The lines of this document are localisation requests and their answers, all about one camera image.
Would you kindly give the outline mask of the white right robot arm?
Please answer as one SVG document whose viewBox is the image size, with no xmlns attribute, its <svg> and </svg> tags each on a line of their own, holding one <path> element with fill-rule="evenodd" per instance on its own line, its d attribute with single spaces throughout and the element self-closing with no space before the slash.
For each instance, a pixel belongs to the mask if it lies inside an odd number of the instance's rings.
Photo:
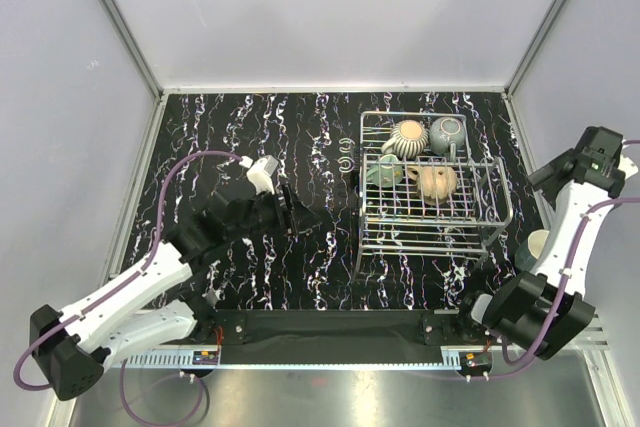
<svg viewBox="0 0 640 427">
<path fill-rule="evenodd" d="M 495 294 L 481 294 L 470 310 L 453 319 L 453 332 L 475 344 L 490 331 L 504 345 L 523 349 L 510 366 L 547 360 L 591 323 L 595 309 L 584 297 L 586 273 L 600 228 L 612 209 L 636 204 L 622 197 L 628 176 L 622 134 L 590 126 L 576 146 L 529 175 L 532 188 L 554 208 L 555 217 L 540 256 Z"/>
</svg>

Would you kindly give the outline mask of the mint green cup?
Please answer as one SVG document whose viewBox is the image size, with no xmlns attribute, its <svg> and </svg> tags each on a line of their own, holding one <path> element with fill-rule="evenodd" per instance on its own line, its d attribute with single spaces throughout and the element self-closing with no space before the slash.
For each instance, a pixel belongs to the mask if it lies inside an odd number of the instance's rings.
<svg viewBox="0 0 640 427">
<path fill-rule="evenodd" d="M 395 187 L 403 178 L 403 166 L 394 154 L 384 154 L 367 165 L 366 182 L 379 188 Z"/>
</svg>

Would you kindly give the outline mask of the tan glazed ceramic mug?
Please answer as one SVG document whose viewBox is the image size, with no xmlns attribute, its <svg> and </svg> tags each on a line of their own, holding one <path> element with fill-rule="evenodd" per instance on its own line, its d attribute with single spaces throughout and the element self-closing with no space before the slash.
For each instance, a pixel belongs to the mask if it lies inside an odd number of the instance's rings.
<svg viewBox="0 0 640 427">
<path fill-rule="evenodd" d="M 458 187 L 457 174 L 448 166 L 408 165 L 407 174 L 414 182 L 416 195 L 427 205 L 447 203 Z"/>
</svg>

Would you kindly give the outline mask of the grey-blue speckled ceramic mug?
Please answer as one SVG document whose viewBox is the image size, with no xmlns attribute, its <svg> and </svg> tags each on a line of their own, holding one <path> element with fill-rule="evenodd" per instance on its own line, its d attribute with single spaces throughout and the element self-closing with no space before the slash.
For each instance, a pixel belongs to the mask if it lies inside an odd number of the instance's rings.
<svg viewBox="0 0 640 427">
<path fill-rule="evenodd" d="M 466 130 L 463 123 L 454 117 L 439 117 L 429 129 L 431 151 L 455 161 L 457 152 L 466 144 Z"/>
</svg>

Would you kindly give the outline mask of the teal faceted ceramic mug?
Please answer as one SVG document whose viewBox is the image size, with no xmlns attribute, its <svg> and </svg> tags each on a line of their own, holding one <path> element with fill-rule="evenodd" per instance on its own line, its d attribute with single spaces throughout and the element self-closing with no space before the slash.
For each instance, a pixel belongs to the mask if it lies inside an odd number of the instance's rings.
<svg viewBox="0 0 640 427">
<path fill-rule="evenodd" d="M 516 250 L 514 256 L 515 268 L 519 271 L 531 271 L 539 256 L 540 248 L 538 246 L 524 242 Z"/>
</svg>

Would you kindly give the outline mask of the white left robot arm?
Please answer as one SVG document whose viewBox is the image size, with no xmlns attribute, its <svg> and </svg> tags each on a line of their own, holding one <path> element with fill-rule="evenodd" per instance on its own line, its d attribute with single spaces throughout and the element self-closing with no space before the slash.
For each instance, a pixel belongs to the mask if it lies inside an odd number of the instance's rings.
<svg viewBox="0 0 640 427">
<path fill-rule="evenodd" d="M 257 192 L 240 180 L 214 191 L 124 273 L 60 310 L 45 304 L 31 314 L 31 356 L 45 386 L 58 399 L 71 400 L 113 364 L 139 352 L 187 338 L 206 343 L 214 335 L 215 320 L 212 307 L 198 294 L 184 294 L 148 314 L 137 312 L 211 266 L 237 240 L 297 236 L 320 222 L 287 184 L 275 192 Z"/>
</svg>

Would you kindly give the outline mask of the white ribbed ceramic mug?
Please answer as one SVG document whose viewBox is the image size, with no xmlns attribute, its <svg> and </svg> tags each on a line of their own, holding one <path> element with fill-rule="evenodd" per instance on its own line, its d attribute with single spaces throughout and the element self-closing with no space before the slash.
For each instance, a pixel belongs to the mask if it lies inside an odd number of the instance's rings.
<svg viewBox="0 0 640 427">
<path fill-rule="evenodd" d="M 429 146 L 426 127 L 414 120 L 404 120 L 395 125 L 389 139 L 382 145 L 381 152 L 393 154 L 400 159 L 415 159 Z"/>
</svg>

